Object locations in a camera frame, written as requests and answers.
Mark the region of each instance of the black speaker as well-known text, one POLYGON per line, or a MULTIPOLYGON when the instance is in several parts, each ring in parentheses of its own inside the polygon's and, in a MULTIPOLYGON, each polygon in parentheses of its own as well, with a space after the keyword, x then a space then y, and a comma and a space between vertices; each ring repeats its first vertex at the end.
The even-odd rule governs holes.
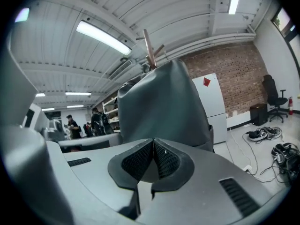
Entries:
POLYGON ((268 121, 267 104, 256 104, 250 107, 251 122, 256 126, 261 126, 268 121))

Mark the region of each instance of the office chair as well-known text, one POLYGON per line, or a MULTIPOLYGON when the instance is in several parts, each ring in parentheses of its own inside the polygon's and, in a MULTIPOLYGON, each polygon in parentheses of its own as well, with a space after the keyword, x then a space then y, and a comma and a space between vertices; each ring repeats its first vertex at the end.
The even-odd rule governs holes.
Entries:
POLYGON ((275 81, 272 78, 272 76, 266 75, 263 76, 263 78, 264 81, 262 82, 262 85, 268 94, 268 104, 270 104, 271 106, 275 106, 275 110, 271 112, 273 116, 270 118, 270 122, 272 121, 273 118, 280 117, 282 120, 281 122, 283 123, 283 117, 281 115, 285 115, 287 117, 287 114, 279 112, 279 109, 281 105, 287 102, 287 98, 283 97, 283 93, 286 90, 280 90, 282 93, 282 97, 278 97, 275 81))

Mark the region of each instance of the black vent grille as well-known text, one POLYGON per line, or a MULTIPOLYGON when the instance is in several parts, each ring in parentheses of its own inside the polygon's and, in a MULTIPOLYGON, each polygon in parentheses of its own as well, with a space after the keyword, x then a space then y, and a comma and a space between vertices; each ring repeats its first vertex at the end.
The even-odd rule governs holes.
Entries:
POLYGON ((72 160, 72 161, 68 161, 68 164, 70 167, 76 166, 76 165, 81 165, 84 163, 88 163, 91 160, 88 157, 85 158, 81 158, 81 159, 77 159, 77 160, 72 160))
POLYGON ((234 179, 229 178, 219 182, 243 217, 249 216, 259 209, 257 203, 234 179))
POLYGON ((124 63, 121 63, 109 76, 109 79, 112 80, 116 78, 120 73, 122 73, 126 68, 128 68, 131 65, 131 61, 127 60, 124 63))
POLYGON ((166 178, 174 173, 180 166, 180 160, 176 154, 154 141, 153 158, 158 168, 159 179, 166 178))
POLYGON ((124 158, 122 168, 136 180, 141 180, 152 160, 152 142, 124 158))

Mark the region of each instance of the shelf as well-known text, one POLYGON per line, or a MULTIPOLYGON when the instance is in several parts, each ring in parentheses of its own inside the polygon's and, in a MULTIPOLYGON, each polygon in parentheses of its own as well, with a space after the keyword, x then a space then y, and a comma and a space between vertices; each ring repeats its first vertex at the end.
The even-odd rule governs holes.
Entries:
POLYGON ((104 103, 103 106, 106 105, 114 105, 114 101, 116 100, 117 97, 113 97, 111 100, 109 100, 107 103, 104 103))
POLYGON ((111 111, 106 112, 105 114, 114 113, 114 112, 116 112, 117 110, 118 110, 118 109, 116 108, 116 109, 113 109, 113 110, 111 110, 111 111))
POLYGON ((113 120, 113 121, 110 121, 111 119, 109 119, 109 122, 110 123, 113 123, 113 122, 119 122, 119 120, 113 120))

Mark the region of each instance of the red brick wall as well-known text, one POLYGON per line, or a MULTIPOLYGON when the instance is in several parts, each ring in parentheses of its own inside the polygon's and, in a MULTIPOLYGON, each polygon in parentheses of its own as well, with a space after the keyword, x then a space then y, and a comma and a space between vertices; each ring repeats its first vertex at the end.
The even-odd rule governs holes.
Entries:
POLYGON ((268 74, 263 59, 252 42, 220 45, 181 57, 190 77, 216 73, 226 113, 232 117, 265 103, 263 76, 268 74))

